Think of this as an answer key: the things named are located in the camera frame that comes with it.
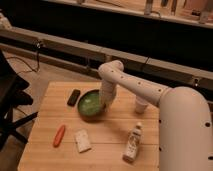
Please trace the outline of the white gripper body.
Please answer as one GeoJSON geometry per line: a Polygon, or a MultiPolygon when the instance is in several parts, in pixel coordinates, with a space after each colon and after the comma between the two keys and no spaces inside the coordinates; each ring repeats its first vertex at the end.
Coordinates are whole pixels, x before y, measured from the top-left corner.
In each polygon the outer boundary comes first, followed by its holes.
{"type": "Polygon", "coordinates": [[[111,106],[116,97],[116,90],[107,91],[106,89],[101,88],[99,95],[101,107],[107,109],[111,106]]]}

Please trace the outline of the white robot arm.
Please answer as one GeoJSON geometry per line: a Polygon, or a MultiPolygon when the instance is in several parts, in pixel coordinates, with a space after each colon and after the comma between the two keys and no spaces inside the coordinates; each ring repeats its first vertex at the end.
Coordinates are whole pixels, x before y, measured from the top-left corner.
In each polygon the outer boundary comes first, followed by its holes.
{"type": "Polygon", "coordinates": [[[131,76],[119,60],[98,68],[101,104],[108,107],[118,85],[159,108],[159,171],[213,171],[213,120],[197,90],[131,76]]]}

